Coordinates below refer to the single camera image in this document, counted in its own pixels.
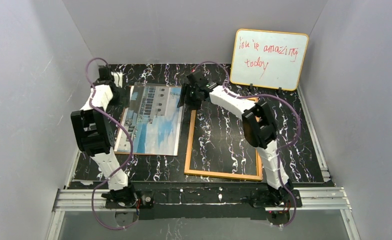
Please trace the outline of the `yellow wooden picture frame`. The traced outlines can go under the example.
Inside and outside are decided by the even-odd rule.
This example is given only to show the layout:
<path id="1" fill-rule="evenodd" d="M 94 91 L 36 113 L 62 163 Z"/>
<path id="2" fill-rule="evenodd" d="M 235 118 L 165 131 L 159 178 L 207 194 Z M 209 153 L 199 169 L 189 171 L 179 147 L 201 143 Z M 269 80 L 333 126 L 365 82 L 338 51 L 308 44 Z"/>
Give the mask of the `yellow wooden picture frame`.
<path id="1" fill-rule="evenodd" d="M 225 108 L 204 103 L 190 111 L 184 174 L 260 182 L 263 168 L 244 138 L 241 121 Z"/>

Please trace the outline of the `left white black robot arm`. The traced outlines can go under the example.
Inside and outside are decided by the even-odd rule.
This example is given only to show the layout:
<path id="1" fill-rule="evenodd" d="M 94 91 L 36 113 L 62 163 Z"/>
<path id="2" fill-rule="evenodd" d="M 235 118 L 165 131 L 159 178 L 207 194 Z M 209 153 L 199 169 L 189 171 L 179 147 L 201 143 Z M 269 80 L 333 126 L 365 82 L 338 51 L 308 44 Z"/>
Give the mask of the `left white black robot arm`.
<path id="1" fill-rule="evenodd" d="M 110 66 L 98 68 L 99 78 L 90 88 L 90 96 L 80 110 L 70 114 L 71 123 L 79 150 L 96 162 L 108 189 L 117 193 L 128 187 L 127 174 L 120 167 L 114 153 L 115 134 L 109 118 L 100 111 L 108 106 L 128 106 L 130 90 L 123 88 L 123 77 L 113 72 Z"/>

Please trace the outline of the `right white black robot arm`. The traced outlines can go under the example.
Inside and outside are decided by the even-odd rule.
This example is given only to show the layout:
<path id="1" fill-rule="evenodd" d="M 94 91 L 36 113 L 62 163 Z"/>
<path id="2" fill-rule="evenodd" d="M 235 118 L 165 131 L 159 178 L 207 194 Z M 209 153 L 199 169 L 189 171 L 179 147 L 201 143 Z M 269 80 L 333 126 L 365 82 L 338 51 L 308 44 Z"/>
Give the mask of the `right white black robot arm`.
<path id="1" fill-rule="evenodd" d="M 261 158 L 270 197 L 275 202 L 284 201 L 291 191 L 291 182 L 279 160 L 278 126 L 268 103 L 253 101 L 249 96 L 227 90 L 197 70 L 187 76 L 177 106 L 186 105 L 190 110 L 199 110 L 205 101 L 224 108 L 241 120 L 245 140 Z"/>

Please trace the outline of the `building and sky photo board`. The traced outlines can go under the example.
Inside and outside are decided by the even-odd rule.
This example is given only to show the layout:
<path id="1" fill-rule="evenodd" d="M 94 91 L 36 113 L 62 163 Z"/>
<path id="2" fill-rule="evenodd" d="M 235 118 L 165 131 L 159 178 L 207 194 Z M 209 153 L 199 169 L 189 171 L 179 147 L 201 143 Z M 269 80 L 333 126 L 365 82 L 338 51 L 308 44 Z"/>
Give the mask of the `building and sky photo board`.
<path id="1" fill-rule="evenodd" d="M 181 87 L 134 85 L 129 106 L 120 123 L 127 130 L 117 131 L 116 154 L 177 156 L 184 109 L 178 107 Z"/>

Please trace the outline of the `whiteboard with red writing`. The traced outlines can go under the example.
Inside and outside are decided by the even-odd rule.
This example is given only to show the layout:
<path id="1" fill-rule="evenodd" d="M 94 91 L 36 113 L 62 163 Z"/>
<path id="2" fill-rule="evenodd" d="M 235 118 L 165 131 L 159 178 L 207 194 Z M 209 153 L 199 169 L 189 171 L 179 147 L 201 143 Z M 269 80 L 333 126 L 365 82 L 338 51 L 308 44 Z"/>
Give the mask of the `whiteboard with red writing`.
<path id="1" fill-rule="evenodd" d="M 241 28 L 235 34 L 230 82 L 295 91 L 308 43 L 305 33 Z"/>

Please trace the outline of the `aluminium rail with black bases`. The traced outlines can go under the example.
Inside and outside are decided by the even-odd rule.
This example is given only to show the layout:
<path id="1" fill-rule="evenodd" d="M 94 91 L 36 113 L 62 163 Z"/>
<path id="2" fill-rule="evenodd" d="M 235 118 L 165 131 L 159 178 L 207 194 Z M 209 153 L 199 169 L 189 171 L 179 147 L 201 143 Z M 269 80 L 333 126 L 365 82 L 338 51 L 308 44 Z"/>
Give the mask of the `aluminium rail with black bases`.
<path id="1" fill-rule="evenodd" d="M 279 204 L 268 199 L 263 183 L 243 182 L 136 182 L 139 203 L 121 206 L 103 198 L 106 189 L 59 190 L 53 211 L 139 213 L 141 220 L 169 218 L 251 218 L 265 220 L 267 215 L 293 208 L 298 211 L 351 210 L 343 187 L 307 187 L 293 189 L 296 202 L 287 198 Z"/>

